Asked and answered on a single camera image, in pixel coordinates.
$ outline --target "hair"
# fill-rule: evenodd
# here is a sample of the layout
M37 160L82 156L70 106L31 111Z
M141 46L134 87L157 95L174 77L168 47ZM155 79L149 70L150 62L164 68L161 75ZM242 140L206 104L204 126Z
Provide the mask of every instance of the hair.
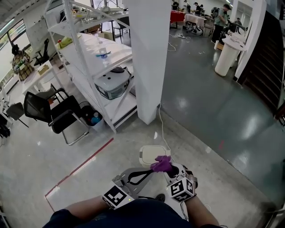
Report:
M18 45L14 45L13 47L12 47L12 54L13 55L17 55L18 54L18 52L19 52L19 47L18 47Z
M224 7L231 10L231 7L228 4L225 4Z

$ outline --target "person in plaid shirt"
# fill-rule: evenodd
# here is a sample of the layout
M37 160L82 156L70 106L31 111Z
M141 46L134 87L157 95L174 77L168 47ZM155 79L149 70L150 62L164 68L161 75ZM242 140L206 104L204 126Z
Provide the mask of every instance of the person in plaid shirt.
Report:
M12 47L12 54L14 55L14 58L12 60L12 68L15 74L19 75L19 78L21 81L24 81L31 72L34 71L34 68L29 64L30 62L30 56L23 50L20 51L18 45L14 45ZM25 67L21 70L19 68L15 69L14 67L22 60L24 60Z

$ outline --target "rice cooker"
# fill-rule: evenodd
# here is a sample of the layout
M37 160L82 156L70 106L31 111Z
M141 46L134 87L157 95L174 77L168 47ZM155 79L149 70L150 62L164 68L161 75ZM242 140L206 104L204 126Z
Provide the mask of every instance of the rice cooker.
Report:
M95 79L95 86L102 96L108 100L120 97L130 83L130 72L128 69L118 66L104 74L102 77Z

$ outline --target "plaid shirt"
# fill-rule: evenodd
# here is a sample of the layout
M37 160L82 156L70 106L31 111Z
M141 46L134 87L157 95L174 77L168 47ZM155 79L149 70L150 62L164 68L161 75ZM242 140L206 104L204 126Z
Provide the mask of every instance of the plaid shirt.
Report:
M13 71L15 74L19 75L21 81L24 81L30 75L30 73L34 71L34 68L30 64L25 64L24 69L20 70L20 72L14 70L14 66L16 66L20 60L24 58L24 56L28 59L28 61L30 60L30 56L25 51L19 51L19 53L14 56L12 61Z

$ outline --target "white shelf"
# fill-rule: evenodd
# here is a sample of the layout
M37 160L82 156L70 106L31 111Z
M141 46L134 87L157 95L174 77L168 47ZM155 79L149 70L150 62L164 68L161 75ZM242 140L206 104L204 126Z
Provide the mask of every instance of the white shelf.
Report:
M129 12L124 12L124 13L121 13L121 14L113 14L111 16L114 19L119 19L119 18L122 18L122 17L129 16ZM110 20L111 19L108 18L108 17L105 17L105 18L99 19L99 20L91 20L89 23L82 23L80 20L75 20L74 21L74 27L75 27L76 32L79 33L81 31L89 29L89 28L91 28L93 26L96 26L98 24L102 24L104 22L108 22ZM69 29L69 26L68 26L66 20L61 22L61 23L55 24L52 27L50 27L49 31L53 32L53 33L61 34L61 35L65 36L65 37L71 37L70 29Z
M101 111L101 107L99 105L98 100L93 94L93 91L91 89L90 84L87 81L87 78L85 75L77 69L74 65L70 64L66 66L68 72L72 74L73 76L73 83L75 86L79 89L79 91L82 93L82 95L87 99L87 101L94 106L95 109L98 111ZM118 98L115 98L113 100L108 100L102 95L99 95L100 99L105 107L105 110L109 116L109 118L112 118L112 124L116 123L118 120L120 120L123 116L125 116L128 112L130 112L132 109L134 109L137 106L137 101L134 95L128 93L126 95L125 100L122 102L119 110L117 111L115 115L115 111L120 103L120 101L123 99L123 96L120 96Z
M83 50L83 55L93 79L101 77L115 67L132 59L132 50L126 45L89 34L79 34L81 35L81 37L79 37L79 42ZM100 49L99 40L103 42L107 52L111 51L111 54L106 58L109 62L107 65L103 64L103 60L100 57L96 57L96 54L99 54ZM70 64L75 65L84 74L85 71L81 65L74 43L69 44L64 49L60 49L59 52Z

